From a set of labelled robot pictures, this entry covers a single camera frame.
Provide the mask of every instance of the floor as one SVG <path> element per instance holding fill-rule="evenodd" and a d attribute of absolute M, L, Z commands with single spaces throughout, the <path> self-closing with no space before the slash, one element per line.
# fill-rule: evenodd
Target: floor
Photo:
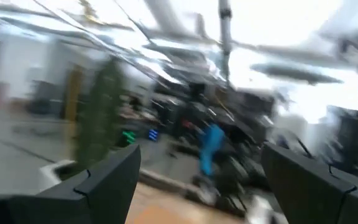
<path fill-rule="evenodd" d="M 55 161 L 67 158 L 68 146 L 64 142 L 62 123 L 44 123 L 43 128 L 57 131 L 57 135 L 36 137 L 31 134 L 14 133 L 15 126 L 35 125 L 22 114 L 12 114 L 0 106 L 0 194 L 36 194 L 39 192 L 38 170 Z M 141 142 L 144 166 L 151 169 L 164 167 L 156 155 L 158 148 L 153 143 Z M 180 166 L 166 162 L 167 172 L 185 169 L 194 170 L 197 163 Z M 195 205 L 187 200 L 138 184 L 126 223 L 244 223 L 216 210 Z"/>

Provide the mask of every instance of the green plant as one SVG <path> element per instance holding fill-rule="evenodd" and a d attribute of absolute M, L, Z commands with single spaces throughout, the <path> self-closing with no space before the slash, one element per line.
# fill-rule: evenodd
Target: green plant
<path fill-rule="evenodd" d="M 118 59 L 111 58 L 96 74 L 78 121 L 73 157 L 81 171 L 104 159 L 119 137 L 119 108 L 125 75 Z"/>

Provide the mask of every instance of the potted plant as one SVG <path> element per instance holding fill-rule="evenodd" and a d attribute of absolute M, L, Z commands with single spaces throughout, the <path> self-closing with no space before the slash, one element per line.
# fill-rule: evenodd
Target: potted plant
<path fill-rule="evenodd" d="M 104 159 L 119 134 L 119 108 L 125 75 L 111 58 L 96 73 L 88 100 L 78 119 L 71 158 L 40 169 L 40 189 L 45 190 Z"/>

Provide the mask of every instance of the green light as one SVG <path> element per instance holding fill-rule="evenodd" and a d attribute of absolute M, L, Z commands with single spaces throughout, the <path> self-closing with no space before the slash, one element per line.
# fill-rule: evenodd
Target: green light
<path fill-rule="evenodd" d="M 133 131 L 123 131 L 122 134 L 127 137 L 127 142 L 129 144 L 135 143 L 136 135 Z"/>

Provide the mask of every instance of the wooden desk surface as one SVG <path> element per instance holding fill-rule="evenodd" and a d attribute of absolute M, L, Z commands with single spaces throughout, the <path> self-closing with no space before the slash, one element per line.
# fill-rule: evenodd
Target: wooden desk surface
<path fill-rule="evenodd" d="M 244 220 L 137 184 L 126 224 L 244 224 Z"/>

